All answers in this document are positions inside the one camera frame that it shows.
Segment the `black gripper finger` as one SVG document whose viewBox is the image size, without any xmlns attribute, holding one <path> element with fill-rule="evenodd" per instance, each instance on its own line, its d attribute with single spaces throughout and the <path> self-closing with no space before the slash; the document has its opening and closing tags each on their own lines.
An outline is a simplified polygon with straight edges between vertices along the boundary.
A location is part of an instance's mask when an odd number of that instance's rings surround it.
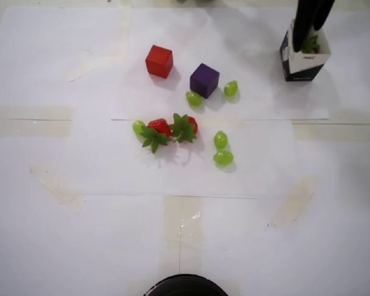
<svg viewBox="0 0 370 296">
<path fill-rule="evenodd" d="M 328 15 L 331 12 L 332 6 L 334 5 L 335 0 L 320 0 L 316 8 L 315 17 L 313 20 L 314 30 L 322 29 L 325 21 L 327 20 Z"/>
<path fill-rule="evenodd" d="M 316 1 L 298 0 L 297 13 L 293 27 L 293 49 L 299 52 L 308 36 L 315 14 Z"/>
</svg>

